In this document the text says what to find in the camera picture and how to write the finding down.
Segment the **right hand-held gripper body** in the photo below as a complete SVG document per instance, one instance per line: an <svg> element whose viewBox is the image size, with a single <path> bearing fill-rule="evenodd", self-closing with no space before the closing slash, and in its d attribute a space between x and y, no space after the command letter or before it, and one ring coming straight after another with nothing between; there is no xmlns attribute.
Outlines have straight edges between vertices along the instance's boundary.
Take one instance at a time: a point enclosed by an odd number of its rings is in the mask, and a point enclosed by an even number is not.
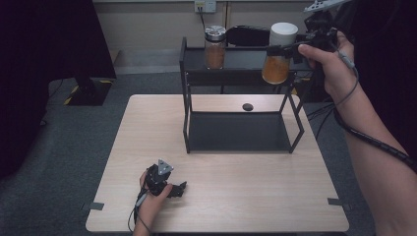
<svg viewBox="0 0 417 236"><path fill-rule="evenodd" d="M322 50L332 49L336 41L336 29L330 10L349 1L315 0L311 6L304 9L304 12L311 13L311 16L304 20L306 32L299 34L293 44L293 62L295 64L303 61L302 55L298 52L300 44L309 44Z"/></svg>

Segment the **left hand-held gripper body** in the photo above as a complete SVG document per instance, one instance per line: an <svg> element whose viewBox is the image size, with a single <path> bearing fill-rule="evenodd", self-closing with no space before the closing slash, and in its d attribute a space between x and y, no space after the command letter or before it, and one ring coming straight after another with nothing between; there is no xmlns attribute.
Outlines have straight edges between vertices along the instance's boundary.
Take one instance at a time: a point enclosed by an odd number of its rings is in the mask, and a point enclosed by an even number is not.
<svg viewBox="0 0 417 236"><path fill-rule="evenodd" d="M159 196L163 191L172 170L173 167L162 159L148 168L145 183L154 196Z"/></svg>

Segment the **spice jar with white lid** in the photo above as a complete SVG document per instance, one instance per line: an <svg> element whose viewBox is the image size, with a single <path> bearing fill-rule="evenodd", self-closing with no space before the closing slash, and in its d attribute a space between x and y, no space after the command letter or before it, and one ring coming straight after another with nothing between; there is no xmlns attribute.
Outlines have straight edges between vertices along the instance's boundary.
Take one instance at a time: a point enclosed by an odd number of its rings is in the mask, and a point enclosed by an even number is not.
<svg viewBox="0 0 417 236"><path fill-rule="evenodd" d="M291 23L275 23L270 27L270 45L292 45L296 40L298 27ZM263 79L272 85L282 84L288 77L289 59L282 56L267 56L262 70Z"/></svg>

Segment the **spice jar with metal lid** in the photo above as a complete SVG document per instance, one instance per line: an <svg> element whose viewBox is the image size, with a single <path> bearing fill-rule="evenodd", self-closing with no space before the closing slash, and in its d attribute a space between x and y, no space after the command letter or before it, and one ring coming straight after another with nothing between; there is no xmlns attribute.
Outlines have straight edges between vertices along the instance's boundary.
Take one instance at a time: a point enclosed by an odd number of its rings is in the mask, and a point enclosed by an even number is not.
<svg viewBox="0 0 417 236"><path fill-rule="evenodd" d="M225 55L226 29L210 26L205 29L205 62L210 70L222 69Z"/></svg>

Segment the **black metal shelf rack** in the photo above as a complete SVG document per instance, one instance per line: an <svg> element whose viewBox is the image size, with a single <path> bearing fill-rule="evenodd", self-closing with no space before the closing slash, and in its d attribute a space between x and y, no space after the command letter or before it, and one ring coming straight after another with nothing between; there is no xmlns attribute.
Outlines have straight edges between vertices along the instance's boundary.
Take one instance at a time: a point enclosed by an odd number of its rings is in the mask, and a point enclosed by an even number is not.
<svg viewBox="0 0 417 236"><path fill-rule="evenodd" d="M183 90L183 136L187 152L293 152L305 128L301 120L304 98L291 93L300 74L310 75L307 60L291 61L293 79L285 91L273 94L212 94L204 98L194 94L196 87L263 87L223 86L222 69L205 65L205 50L190 47L182 40L179 65ZM252 111L242 105L251 103Z"/></svg>

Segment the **person's left hand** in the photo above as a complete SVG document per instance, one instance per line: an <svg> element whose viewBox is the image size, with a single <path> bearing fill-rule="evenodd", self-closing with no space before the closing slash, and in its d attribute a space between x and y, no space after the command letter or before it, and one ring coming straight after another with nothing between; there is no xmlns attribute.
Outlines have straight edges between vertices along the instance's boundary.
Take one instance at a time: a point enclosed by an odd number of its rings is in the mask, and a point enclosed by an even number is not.
<svg viewBox="0 0 417 236"><path fill-rule="evenodd" d="M148 228L152 227L153 221L162 209L165 200L172 190L172 187L172 184L167 184L158 196L147 194L139 209L138 219L140 220L141 225Z"/></svg>

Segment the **person's right hand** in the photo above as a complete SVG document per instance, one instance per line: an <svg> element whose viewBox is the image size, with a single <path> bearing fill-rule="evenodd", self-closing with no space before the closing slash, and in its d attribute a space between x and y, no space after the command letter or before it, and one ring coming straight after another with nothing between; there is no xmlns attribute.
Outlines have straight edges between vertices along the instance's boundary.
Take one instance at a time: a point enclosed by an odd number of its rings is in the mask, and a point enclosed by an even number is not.
<svg viewBox="0 0 417 236"><path fill-rule="evenodd" d="M298 51L305 56L312 67L321 64L325 73L325 90L337 106L359 101L363 93L357 71L349 68L354 61L354 46L346 35L337 33L337 45L333 52L301 44Z"/></svg>

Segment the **black chair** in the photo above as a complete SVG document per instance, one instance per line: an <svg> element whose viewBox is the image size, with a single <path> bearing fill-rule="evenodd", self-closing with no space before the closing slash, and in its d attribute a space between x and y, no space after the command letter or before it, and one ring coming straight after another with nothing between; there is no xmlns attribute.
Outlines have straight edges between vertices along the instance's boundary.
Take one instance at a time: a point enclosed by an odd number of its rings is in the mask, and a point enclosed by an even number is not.
<svg viewBox="0 0 417 236"><path fill-rule="evenodd" d="M287 79L279 85L267 83L262 70L267 57L270 29L237 26L226 32L226 42L231 48L226 51L225 72L220 81L223 86L286 86L293 79L292 57L289 59Z"/></svg>

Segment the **black stand base yellow tape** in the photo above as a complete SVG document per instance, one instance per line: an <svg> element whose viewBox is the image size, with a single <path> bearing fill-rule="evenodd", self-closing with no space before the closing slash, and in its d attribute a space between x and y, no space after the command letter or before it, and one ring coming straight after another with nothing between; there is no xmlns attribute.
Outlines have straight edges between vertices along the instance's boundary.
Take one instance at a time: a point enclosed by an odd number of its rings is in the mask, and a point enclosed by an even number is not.
<svg viewBox="0 0 417 236"><path fill-rule="evenodd" d="M112 87L110 80L91 80L87 87L75 86L65 99L69 106L101 106Z"/></svg>

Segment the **beige wall conduit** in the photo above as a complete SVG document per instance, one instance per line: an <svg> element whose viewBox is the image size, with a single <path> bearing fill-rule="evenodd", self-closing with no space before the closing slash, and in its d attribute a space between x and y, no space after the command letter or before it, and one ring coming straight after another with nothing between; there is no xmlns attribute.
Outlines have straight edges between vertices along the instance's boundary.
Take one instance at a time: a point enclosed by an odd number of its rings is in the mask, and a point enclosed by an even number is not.
<svg viewBox="0 0 417 236"><path fill-rule="evenodd" d="M228 30L229 27L229 2L224 2L222 7L223 26Z"/></svg>

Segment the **white wall socket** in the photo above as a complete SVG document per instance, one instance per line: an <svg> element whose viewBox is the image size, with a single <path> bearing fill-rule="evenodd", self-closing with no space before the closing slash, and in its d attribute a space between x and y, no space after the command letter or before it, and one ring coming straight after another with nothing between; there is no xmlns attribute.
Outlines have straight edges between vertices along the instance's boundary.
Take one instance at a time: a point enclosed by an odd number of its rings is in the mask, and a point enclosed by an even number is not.
<svg viewBox="0 0 417 236"><path fill-rule="evenodd" d="M213 14L216 12L215 0L195 0L194 7L196 13Z"/></svg>

